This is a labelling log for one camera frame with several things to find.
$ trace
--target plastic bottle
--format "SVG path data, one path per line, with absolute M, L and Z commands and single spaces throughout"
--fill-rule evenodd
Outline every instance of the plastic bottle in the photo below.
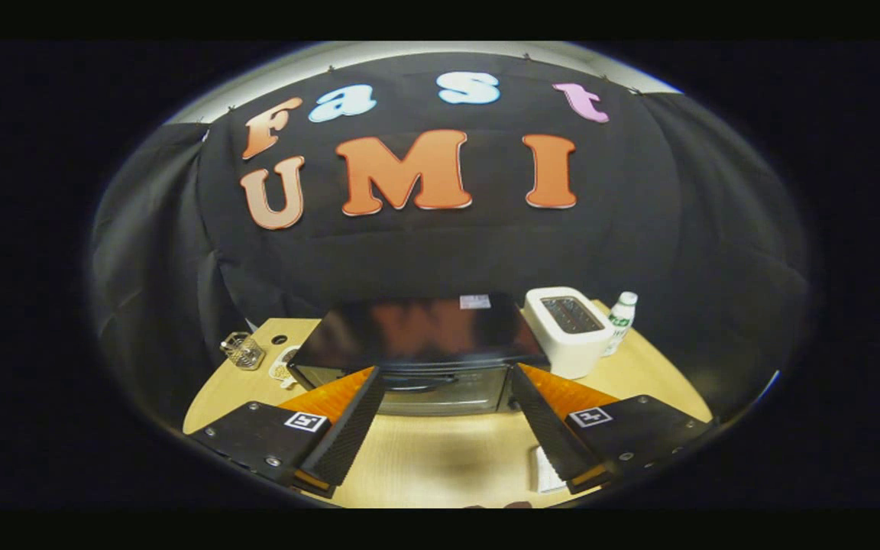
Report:
M 619 302 L 610 310 L 609 319 L 616 329 L 613 338 L 610 339 L 607 349 L 603 351 L 603 357 L 608 358 L 617 351 L 620 342 L 629 333 L 629 327 L 633 324 L 633 313 L 636 310 L 636 294 L 621 293 Z

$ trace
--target metal wire basket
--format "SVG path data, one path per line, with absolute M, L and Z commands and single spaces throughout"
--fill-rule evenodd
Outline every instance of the metal wire basket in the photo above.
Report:
M 233 365 L 244 371 L 258 369 L 264 355 L 263 349 L 249 333 L 230 333 L 226 340 L 221 342 L 219 348 L 226 353 Z

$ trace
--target white toaster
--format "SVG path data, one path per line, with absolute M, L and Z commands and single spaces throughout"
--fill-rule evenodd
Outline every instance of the white toaster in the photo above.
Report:
M 569 286 L 531 289 L 523 315 L 548 355 L 552 373 L 570 380 L 593 371 L 616 331 L 583 293 Z

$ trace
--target white label sticker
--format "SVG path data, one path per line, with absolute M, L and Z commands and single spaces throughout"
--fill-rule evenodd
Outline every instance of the white label sticker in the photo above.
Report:
M 582 425 L 583 428 L 589 428 L 591 425 L 602 424 L 602 422 L 613 420 L 613 417 L 608 415 L 607 411 L 604 411 L 600 407 L 593 407 L 591 409 L 569 413 L 569 416 L 576 421 L 576 424 Z
M 287 419 L 287 422 L 283 424 L 289 425 L 291 428 L 303 429 L 305 432 L 317 432 L 325 420 L 328 420 L 328 417 L 299 412 L 294 413 L 294 416 Z
M 488 295 L 461 296 L 461 309 L 491 309 Z

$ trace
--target orange letter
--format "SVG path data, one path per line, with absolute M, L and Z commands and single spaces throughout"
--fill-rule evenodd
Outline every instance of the orange letter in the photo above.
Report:
M 252 171 L 240 180 L 240 185 L 247 190 L 247 205 L 257 225 L 264 229 L 286 229 L 300 219 L 301 212 L 304 212 L 304 197 L 301 195 L 301 180 L 298 177 L 301 164 L 304 164 L 304 157 L 291 157 L 281 160 L 273 167 L 273 171 L 280 174 L 280 180 L 283 181 L 283 197 L 287 201 L 280 212 L 274 212 L 267 205 L 267 189 L 264 187 L 266 170 Z
M 292 98 L 269 111 L 261 112 L 247 121 L 249 135 L 247 136 L 247 150 L 244 150 L 244 160 L 256 157 L 263 150 L 277 142 L 277 136 L 270 133 L 271 130 L 280 131 L 287 125 L 288 108 L 298 108 L 303 104 L 301 98 Z
M 350 216 L 379 212 L 382 201 L 373 197 L 373 183 L 392 208 L 402 209 L 418 179 L 422 181 L 419 195 L 412 202 L 421 209 L 469 206 L 471 195 L 461 185 L 460 159 L 461 144 L 467 140 L 468 135 L 457 130 L 423 132 L 404 160 L 378 138 L 346 141 L 335 149 L 348 167 L 348 202 L 341 211 Z
M 521 142 L 535 156 L 535 187 L 525 196 L 538 209 L 568 209 L 576 195 L 569 191 L 569 154 L 576 145 L 556 136 L 527 135 Z

